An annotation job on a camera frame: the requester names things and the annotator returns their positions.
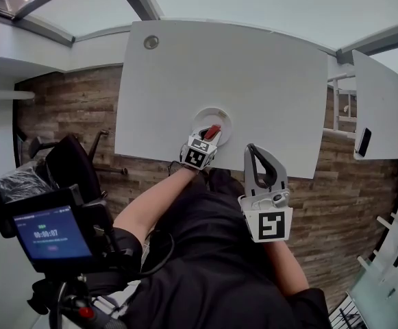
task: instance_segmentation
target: phone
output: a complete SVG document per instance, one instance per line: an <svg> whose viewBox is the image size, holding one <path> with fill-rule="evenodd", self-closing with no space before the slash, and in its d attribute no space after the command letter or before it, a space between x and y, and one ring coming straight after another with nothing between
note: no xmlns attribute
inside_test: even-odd
<svg viewBox="0 0 398 329"><path fill-rule="evenodd" d="M362 140L360 141L360 145L357 150L357 154L361 155L364 157L366 155L366 151L369 146L369 141L371 139L372 132L368 129L365 128L362 136Z"/></svg>

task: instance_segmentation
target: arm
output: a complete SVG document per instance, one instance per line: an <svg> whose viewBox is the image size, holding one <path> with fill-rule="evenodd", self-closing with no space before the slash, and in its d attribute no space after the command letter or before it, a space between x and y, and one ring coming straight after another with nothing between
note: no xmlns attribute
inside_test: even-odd
<svg viewBox="0 0 398 329"><path fill-rule="evenodd" d="M306 275L285 242L265 243L264 249L275 269L277 286L284 296L309 288Z"/></svg>
<svg viewBox="0 0 398 329"><path fill-rule="evenodd" d="M196 172L182 168L152 186L118 215L114 227L131 232L143 245L150 229L195 176Z"/></svg>

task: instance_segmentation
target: black cable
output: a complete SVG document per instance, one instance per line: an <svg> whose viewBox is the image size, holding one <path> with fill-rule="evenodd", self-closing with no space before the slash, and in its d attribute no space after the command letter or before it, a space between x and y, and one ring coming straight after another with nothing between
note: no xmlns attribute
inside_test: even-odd
<svg viewBox="0 0 398 329"><path fill-rule="evenodd" d="M160 230L153 230L151 233L153 232L161 232ZM147 277L150 276L151 274L156 273L159 269L161 269L163 266L165 266L166 262L169 260L169 258L171 257L171 255L173 254L174 251L174 238L173 235L171 235L170 233L167 233L168 236L170 237L170 241L171 241L171 247L170 247L170 251L168 252L168 254L164 257L163 260L161 260L155 267L153 267L152 269L150 269L149 271L146 272L140 272L139 275L142 277Z"/></svg>

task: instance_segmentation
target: display screen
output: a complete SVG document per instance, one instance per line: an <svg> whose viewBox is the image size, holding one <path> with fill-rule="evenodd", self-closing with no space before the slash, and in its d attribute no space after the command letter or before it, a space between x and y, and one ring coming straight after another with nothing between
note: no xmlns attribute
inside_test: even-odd
<svg viewBox="0 0 398 329"><path fill-rule="evenodd" d="M25 249L34 260L91 256L70 206L13 219Z"/></svg>

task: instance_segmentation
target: red object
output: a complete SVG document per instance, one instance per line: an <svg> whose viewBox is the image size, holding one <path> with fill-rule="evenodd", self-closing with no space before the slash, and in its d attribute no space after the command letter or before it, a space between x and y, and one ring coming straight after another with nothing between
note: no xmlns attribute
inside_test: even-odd
<svg viewBox="0 0 398 329"><path fill-rule="evenodd" d="M93 318L95 316L94 310L89 307L79 308L78 314L83 318Z"/></svg>
<svg viewBox="0 0 398 329"><path fill-rule="evenodd" d="M205 134L205 140L211 141L218 132L221 131L221 125L214 124Z"/></svg>

